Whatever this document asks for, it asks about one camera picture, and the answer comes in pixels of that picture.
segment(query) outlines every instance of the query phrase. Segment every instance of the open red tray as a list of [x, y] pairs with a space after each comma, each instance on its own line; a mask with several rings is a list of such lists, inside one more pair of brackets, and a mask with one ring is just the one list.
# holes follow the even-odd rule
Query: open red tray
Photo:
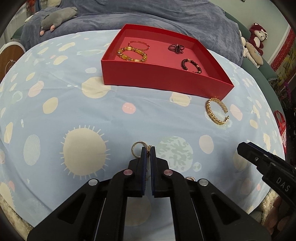
[[[145, 51], [145, 63], [126, 61], [117, 56], [118, 50], [127, 47], [130, 41], [142, 41], [150, 46]], [[184, 53], [169, 51], [171, 44], [185, 46]], [[140, 43], [131, 45], [146, 48]], [[125, 51], [124, 54], [131, 58], [142, 58], [133, 51]], [[196, 62], [202, 73], [193, 73], [197, 70], [191, 63], [185, 64], [188, 71], [183, 70], [181, 61], [186, 58]], [[126, 24], [108, 47], [101, 62], [105, 85], [152, 88], [220, 100], [234, 87], [220, 64], [198, 40], [161, 28]]]

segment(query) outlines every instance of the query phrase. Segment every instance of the gray blanket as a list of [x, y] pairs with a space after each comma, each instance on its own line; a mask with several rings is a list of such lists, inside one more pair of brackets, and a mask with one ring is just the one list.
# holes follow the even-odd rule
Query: gray blanket
[[241, 65], [243, 48], [236, 23], [209, 0], [63, 0], [60, 8], [76, 7], [77, 18], [53, 32], [39, 36], [49, 7], [35, 14], [24, 26], [21, 43], [26, 50], [54, 37], [91, 30], [121, 29], [126, 23], [172, 30], [198, 39], [206, 48]]

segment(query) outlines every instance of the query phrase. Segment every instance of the maroon plush bear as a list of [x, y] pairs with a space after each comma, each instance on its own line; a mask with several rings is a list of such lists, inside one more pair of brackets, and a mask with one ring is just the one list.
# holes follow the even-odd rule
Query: maroon plush bear
[[261, 50], [264, 45], [263, 41], [267, 39], [268, 34], [266, 30], [257, 23], [250, 28], [251, 37], [249, 42], [257, 49], [260, 55], [263, 55], [263, 51]]

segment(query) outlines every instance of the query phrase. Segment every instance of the sofa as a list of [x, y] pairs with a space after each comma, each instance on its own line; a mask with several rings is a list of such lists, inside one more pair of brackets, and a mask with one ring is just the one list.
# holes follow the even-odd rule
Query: sofa
[[[239, 30], [242, 32], [242, 36], [248, 41], [251, 37], [251, 32], [229, 13], [225, 12], [225, 15], [228, 19], [238, 24]], [[269, 84], [269, 81], [277, 79], [277, 75], [271, 66], [265, 61], [265, 59], [263, 59], [263, 65], [257, 68], [250, 60], [243, 58], [241, 67], [251, 76], [253, 76], [261, 91], [263, 92], [272, 112], [274, 113], [276, 110], [278, 110], [284, 116], [281, 103], [273, 88]]]

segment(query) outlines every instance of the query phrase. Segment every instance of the white plush toy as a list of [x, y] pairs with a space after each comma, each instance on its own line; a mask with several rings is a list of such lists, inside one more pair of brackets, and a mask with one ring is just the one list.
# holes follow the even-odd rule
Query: white plush toy
[[247, 43], [245, 38], [242, 37], [242, 32], [239, 31], [241, 39], [242, 39], [242, 45], [244, 48], [243, 56], [247, 57], [257, 68], [259, 68], [261, 65], [263, 65], [263, 59], [258, 53], [258, 51], [255, 48], [252, 48], [251, 44]]

